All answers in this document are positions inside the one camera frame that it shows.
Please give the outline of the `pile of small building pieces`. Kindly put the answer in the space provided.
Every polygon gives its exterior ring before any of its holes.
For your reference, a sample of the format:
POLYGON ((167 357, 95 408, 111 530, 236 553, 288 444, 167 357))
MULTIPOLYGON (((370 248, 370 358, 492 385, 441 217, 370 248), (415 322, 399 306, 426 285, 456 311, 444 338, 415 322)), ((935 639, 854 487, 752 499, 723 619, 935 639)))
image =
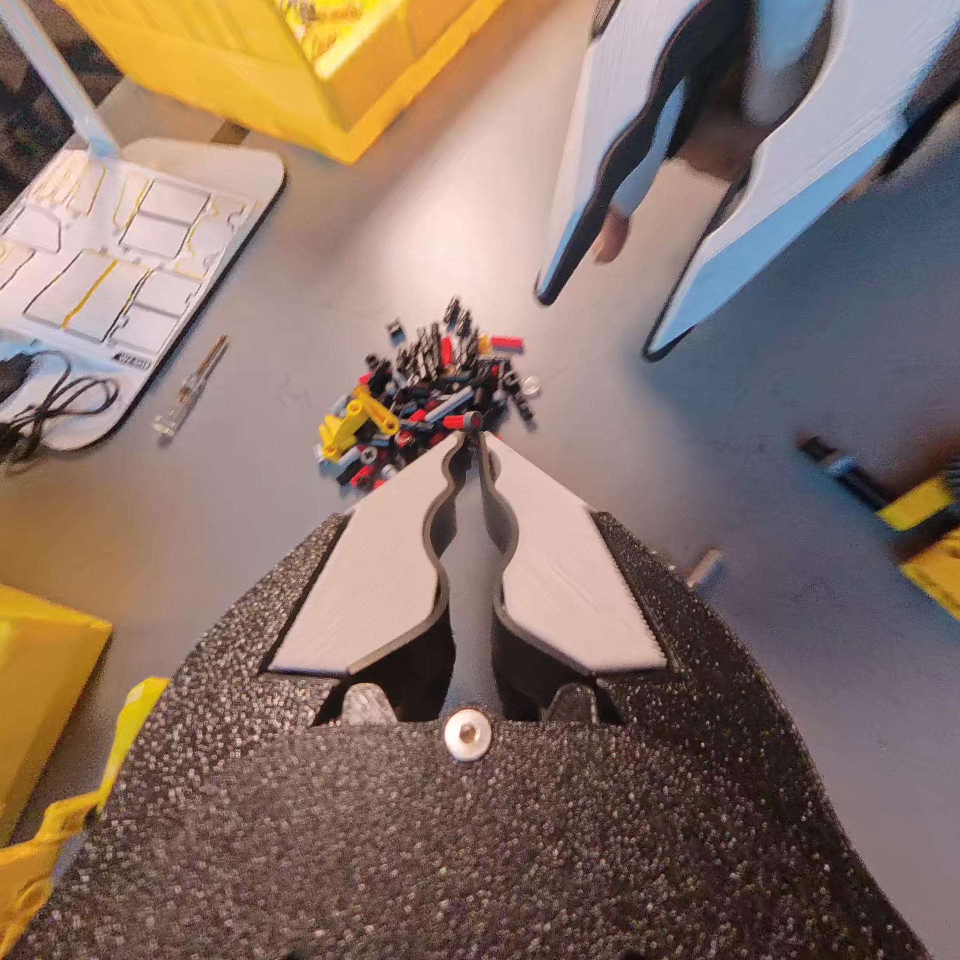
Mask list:
POLYGON ((372 492, 450 435, 466 434, 442 427, 449 414, 481 412, 482 431, 511 413, 534 424, 540 396, 522 395, 524 339, 482 329, 460 296, 412 337, 398 319, 386 331, 392 352, 366 354, 364 372, 318 425, 318 470, 340 487, 372 492))

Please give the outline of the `person's right hand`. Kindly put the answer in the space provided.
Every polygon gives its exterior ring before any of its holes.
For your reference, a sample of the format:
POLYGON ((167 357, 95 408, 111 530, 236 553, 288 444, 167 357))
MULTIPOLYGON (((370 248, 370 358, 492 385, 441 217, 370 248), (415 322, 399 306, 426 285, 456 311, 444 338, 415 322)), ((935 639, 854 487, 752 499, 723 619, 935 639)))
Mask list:
MULTIPOLYGON (((772 131, 772 125, 754 125, 738 113, 714 110, 702 114, 675 158, 695 172, 732 183, 748 167, 754 153, 772 131)), ((610 263, 618 257, 630 233, 630 218, 630 214, 613 208, 607 210, 593 245, 596 263, 610 263)))

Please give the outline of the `small clear-handled screwdriver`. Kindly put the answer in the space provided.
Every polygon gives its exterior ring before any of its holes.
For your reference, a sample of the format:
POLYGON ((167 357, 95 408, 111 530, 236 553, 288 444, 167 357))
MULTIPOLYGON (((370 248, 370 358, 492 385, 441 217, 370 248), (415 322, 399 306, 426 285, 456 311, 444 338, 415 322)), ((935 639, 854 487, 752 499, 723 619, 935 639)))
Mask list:
POLYGON ((181 383, 173 406, 165 414, 157 416, 152 424, 159 442, 169 445, 178 435, 188 416, 203 395, 219 362, 229 349, 230 338, 223 334, 192 373, 181 383))

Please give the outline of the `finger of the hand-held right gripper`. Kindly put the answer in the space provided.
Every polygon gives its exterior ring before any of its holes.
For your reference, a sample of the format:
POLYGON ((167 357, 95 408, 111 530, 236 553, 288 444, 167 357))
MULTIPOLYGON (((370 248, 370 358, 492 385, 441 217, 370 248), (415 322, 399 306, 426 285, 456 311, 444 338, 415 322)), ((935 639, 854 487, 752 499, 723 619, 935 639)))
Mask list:
POLYGON ((610 216, 636 211, 738 53, 750 2, 598 2, 535 296, 552 305, 610 216))
POLYGON ((787 27, 811 15, 768 3, 747 82, 773 130, 707 223, 647 341, 652 362, 711 318, 906 143, 958 82, 957 1, 815 2, 805 49, 787 27))

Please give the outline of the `yellow and black robot model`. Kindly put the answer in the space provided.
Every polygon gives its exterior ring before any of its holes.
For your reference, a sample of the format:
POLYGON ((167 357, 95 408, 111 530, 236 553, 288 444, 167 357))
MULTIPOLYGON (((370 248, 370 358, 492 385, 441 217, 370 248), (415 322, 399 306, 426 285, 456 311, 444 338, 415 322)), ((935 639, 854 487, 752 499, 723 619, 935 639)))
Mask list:
POLYGON ((13 949, 49 900, 65 846, 103 813, 129 751, 168 685, 167 678, 150 677, 128 692, 96 790, 49 804, 30 840, 2 848, 2 957, 13 949))

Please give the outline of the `heap of yellow building pieces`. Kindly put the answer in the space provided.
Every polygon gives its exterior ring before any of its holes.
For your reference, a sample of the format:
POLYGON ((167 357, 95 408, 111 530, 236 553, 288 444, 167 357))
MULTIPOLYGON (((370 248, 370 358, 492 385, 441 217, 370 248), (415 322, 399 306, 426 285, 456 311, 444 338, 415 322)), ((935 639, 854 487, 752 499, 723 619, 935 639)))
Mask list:
POLYGON ((276 1, 276 5, 313 66, 364 14, 362 1, 276 1))

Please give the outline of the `sticker sheet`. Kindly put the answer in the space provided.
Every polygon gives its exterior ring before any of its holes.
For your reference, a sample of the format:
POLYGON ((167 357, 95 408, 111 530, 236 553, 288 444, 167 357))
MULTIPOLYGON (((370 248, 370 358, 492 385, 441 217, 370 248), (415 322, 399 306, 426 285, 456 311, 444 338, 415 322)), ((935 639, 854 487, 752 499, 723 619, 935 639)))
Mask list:
POLYGON ((62 151, 2 213, 2 339, 150 371, 255 212, 243 196, 62 151))

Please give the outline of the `black mat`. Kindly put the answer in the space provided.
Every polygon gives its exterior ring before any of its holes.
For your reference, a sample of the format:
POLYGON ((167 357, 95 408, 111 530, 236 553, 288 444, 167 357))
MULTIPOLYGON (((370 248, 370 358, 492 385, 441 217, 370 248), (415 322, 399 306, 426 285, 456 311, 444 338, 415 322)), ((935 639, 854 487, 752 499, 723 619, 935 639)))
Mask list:
MULTIPOLYGON (((99 106, 122 79, 84 28, 59 3, 30 1, 41 27, 99 106)), ((54 157, 74 127, 18 42, 1 29, 1 209, 54 157)))

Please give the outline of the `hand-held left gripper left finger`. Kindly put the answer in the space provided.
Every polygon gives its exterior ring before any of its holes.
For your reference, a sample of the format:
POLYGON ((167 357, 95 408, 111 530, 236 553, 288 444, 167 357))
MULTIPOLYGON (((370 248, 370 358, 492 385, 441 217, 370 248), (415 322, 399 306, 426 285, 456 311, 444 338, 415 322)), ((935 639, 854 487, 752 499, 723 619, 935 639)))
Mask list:
POLYGON ((368 494, 308 580, 271 673, 377 685, 395 710, 438 710, 455 642, 442 557, 455 538, 467 438, 450 434, 368 494))

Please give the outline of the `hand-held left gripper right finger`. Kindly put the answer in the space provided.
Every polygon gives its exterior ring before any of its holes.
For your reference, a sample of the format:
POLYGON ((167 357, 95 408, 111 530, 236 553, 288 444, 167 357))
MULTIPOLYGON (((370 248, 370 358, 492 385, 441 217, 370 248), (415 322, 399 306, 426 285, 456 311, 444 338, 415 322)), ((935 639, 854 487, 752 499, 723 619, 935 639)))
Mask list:
POLYGON ((505 709, 545 710, 566 685, 667 668, 586 501, 493 434, 480 438, 480 485, 500 559, 491 662, 505 709))

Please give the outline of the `yellow beam assembly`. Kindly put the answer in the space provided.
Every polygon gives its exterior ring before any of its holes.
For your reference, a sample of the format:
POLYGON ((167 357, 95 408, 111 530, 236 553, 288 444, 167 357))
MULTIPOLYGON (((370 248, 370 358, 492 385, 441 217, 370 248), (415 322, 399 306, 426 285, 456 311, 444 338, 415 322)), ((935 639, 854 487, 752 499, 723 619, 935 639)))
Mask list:
POLYGON ((894 535, 894 562, 899 573, 958 620, 958 456, 917 485, 894 494, 862 468, 852 454, 821 437, 803 437, 796 449, 894 535))

